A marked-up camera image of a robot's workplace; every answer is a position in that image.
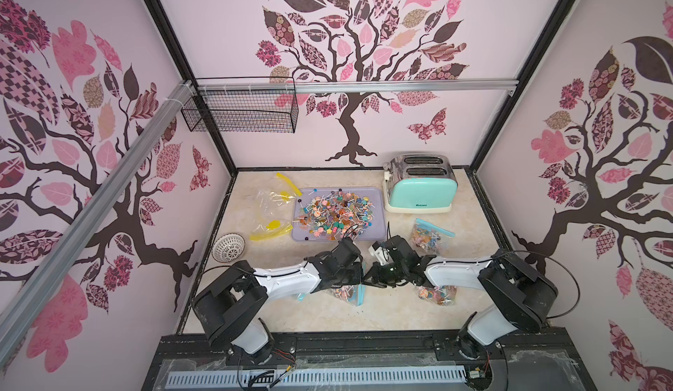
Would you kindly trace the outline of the purple plastic tray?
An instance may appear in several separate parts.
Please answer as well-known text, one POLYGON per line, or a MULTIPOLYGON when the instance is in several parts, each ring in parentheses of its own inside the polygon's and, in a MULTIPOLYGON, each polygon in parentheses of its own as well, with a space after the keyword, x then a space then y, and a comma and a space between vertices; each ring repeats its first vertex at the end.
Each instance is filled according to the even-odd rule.
POLYGON ((384 240, 387 221, 377 188, 301 189, 294 205, 291 237, 297 242, 384 240))

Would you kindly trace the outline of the yellow-zip candy bag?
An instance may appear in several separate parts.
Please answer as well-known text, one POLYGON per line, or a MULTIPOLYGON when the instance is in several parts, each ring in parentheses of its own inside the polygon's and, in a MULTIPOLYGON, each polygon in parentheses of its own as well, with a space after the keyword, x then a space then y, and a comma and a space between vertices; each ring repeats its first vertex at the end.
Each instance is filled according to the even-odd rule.
POLYGON ((261 210, 272 211, 294 204, 299 198, 302 198, 300 189, 286 175, 275 173, 270 181, 263 183, 256 203, 261 210))
POLYGON ((291 223, 283 222, 279 219, 261 220, 250 233, 250 240, 254 242, 275 240, 291 233, 292 229, 293 226, 291 223))

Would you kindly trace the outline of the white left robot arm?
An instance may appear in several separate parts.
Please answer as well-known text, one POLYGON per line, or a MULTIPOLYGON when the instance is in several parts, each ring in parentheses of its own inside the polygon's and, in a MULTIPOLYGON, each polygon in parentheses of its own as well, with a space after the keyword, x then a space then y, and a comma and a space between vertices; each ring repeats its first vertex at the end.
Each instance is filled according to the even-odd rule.
POLYGON ((335 248, 285 268, 253 268, 239 261, 199 292, 191 303, 213 351, 238 347, 255 356, 273 341, 258 313, 268 302, 360 284, 361 252, 346 238, 335 248))

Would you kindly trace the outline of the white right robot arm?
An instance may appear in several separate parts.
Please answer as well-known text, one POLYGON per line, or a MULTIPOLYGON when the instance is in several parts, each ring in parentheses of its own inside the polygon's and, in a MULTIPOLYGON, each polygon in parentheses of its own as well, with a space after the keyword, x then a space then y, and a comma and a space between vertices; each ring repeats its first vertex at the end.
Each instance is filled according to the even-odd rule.
POLYGON ((545 325, 558 290, 552 281, 513 251, 499 249, 482 259, 421 256, 400 236, 374 243, 375 257, 362 277, 365 285, 394 288, 413 284, 424 288, 456 287, 482 290, 491 306, 468 317, 456 338, 467 359, 513 331, 538 333, 545 325))

